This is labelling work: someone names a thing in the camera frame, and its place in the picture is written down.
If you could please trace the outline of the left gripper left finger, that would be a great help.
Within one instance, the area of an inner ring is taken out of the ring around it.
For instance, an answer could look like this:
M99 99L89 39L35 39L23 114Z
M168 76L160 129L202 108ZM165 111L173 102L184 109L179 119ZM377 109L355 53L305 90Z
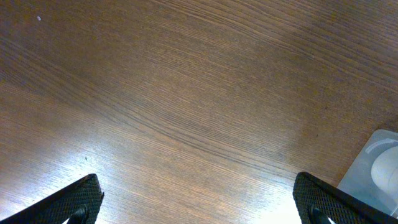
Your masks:
M94 224L104 193L96 174L88 174L1 223Z

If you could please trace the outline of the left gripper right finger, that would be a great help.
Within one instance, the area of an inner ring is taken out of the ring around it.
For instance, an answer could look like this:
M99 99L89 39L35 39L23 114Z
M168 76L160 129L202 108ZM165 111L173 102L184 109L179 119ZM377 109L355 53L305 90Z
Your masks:
M397 224L397 219L309 174L295 178L293 198L302 224Z

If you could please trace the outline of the cream cup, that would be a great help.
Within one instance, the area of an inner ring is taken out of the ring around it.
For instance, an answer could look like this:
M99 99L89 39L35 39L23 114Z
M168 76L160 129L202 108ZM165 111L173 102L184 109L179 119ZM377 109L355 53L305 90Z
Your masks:
M397 203L397 146L380 154L371 167L376 186Z

